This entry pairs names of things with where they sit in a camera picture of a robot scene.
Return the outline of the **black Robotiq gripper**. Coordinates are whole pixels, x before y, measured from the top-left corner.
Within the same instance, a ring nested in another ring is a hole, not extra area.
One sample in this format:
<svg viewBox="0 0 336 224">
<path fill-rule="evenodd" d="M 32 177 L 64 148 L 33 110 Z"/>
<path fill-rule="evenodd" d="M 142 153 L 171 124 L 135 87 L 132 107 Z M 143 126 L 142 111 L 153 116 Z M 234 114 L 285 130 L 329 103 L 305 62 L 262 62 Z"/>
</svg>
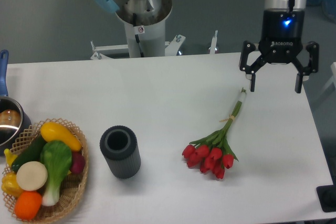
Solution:
<svg viewBox="0 0 336 224">
<path fill-rule="evenodd" d="M 301 93 L 304 77 L 319 71 L 319 44 L 310 41 L 302 45 L 301 37 L 307 0 L 265 0 L 262 32 L 259 44 L 245 40 L 239 60 L 240 71 L 250 80 L 250 91 L 255 91 L 256 72 L 266 63 L 293 63 L 298 70 L 295 92 Z M 247 64 L 250 53 L 259 49 L 260 56 Z M 297 56 L 303 48 L 309 53 L 309 62 L 303 66 Z"/>
</svg>

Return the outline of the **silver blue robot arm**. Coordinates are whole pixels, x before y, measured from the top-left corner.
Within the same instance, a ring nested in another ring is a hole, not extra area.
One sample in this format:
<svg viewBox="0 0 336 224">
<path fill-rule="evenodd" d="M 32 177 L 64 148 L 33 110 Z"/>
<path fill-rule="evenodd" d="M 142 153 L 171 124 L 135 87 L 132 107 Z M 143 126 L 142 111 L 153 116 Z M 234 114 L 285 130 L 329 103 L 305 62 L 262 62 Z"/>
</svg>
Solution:
<svg viewBox="0 0 336 224">
<path fill-rule="evenodd" d="M 132 58 L 165 55 L 165 21 L 172 0 L 94 0 L 123 21 Z M 295 91 L 319 68 L 319 45 L 301 41 L 307 0 L 265 0 L 260 42 L 243 43 L 239 68 L 255 89 L 256 72 L 265 64 L 292 63 L 298 71 Z"/>
</svg>

